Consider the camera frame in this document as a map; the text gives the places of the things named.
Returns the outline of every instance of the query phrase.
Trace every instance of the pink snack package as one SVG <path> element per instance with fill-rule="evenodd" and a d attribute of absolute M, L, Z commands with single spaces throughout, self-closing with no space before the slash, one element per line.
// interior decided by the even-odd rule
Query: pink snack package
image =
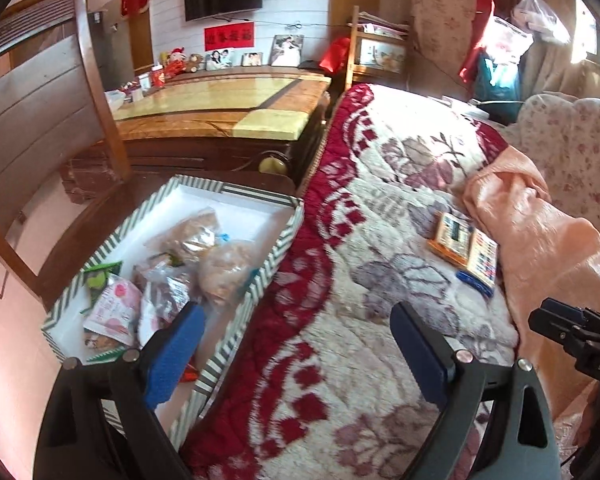
<path fill-rule="evenodd" d="M 123 345 L 132 346 L 136 342 L 141 297 L 138 288 L 129 280 L 109 274 L 107 286 L 83 326 Z"/>

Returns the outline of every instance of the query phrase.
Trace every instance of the framed photo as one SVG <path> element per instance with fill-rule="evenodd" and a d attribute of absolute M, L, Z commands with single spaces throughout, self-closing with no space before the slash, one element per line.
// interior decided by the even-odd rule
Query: framed photo
<path fill-rule="evenodd" d="M 274 36 L 269 64 L 271 66 L 298 66 L 303 42 L 304 36 L 299 34 Z"/>
<path fill-rule="evenodd" d="M 234 65 L 234 50 L 232 48 L 219 48 L 206 53 L 206 69 L 222 70 Z"/>
<path fill-rule="evenodd" d="M 262 65 L 262 53 L 261 52 L 247 52 L 242 54 L 242 66 L 261 66 Z"/>
<path fill-rule="evenodd" d="M 360 41 L 360 65 L 401 73 L 404 69 L 405 47 L 382 40 Z"/>

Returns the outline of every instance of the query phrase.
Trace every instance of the metal screw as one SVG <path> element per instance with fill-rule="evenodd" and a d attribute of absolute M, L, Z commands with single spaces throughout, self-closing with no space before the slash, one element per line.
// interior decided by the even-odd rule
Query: metal screw
<path fill-rule="evenodd" d="M 531 362 L 527 361 L 526 359 L 519 359 L 518 368 L 524 370 L 525 372 L 530 372 L 534 369 L 534 366 L 531 364 Z"/>
<path fill-rule="evenodd" d="M 133 363 L 135 361 L 138 361 L 139 358 L 140 352 L 135 348 L 127 350 L 125 353 L 122 354 L 122 360 L 127 363 Z"/>
<path fill-rule="evenodd" d="M 62 362 L 62 368 L 65 370 L 73 370 L 74 368 L 77 368 L 78 364 L 80 364 L 80 361 L 78 361 L 77 357 L 69 357 Z"/>
<path fill-rule="evenodd" d="M 466 349 L 461 349 L 456 352 L 456 359 L 464 364 L 469 364 L 474 360 L 474 355 Z"/>

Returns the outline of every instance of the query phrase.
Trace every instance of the red paper sign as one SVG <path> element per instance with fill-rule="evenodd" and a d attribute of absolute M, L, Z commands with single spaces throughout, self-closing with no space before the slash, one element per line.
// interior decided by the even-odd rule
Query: red paper sign
<path fill-rule="evenodd" d="M 205 50 L 253 46 L 253 22 L 230 23 L 205 29 Z"/>

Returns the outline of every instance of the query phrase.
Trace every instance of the red and white floral blanket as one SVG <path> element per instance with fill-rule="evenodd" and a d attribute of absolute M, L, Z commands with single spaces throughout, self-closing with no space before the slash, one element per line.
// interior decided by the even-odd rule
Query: red and white floral blanket
<path fill-rule="evenodd" d="M 304 196 L 305 221 L 261 301 L 232 378 L 180 454 L 197 479 L 399 478 L 437 409 L 388 327 L 408 300 L 454 348 L 512 364 L 518 335 L 498 290 L 486 301 L 432 254 L 438 211 L 501 146 L 426 98 L 358 85 L 334 113 Z M 456 470 L 465 478 L 481 407 Z"/>

